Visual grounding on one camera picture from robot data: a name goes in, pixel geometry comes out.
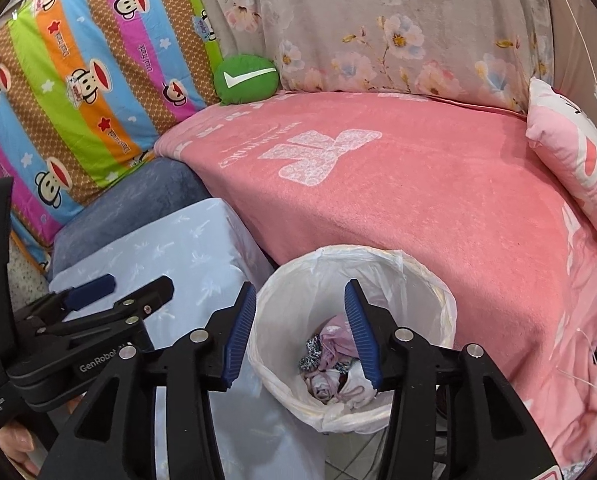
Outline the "operator left hand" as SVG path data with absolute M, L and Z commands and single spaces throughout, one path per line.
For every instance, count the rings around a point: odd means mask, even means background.
M 36 478 L 39 468 L 29 454 L 36 448 L 32 434 L 18 422 L 8 422 L 0 428 L 0 448 L 16 469 L 27 478 Z

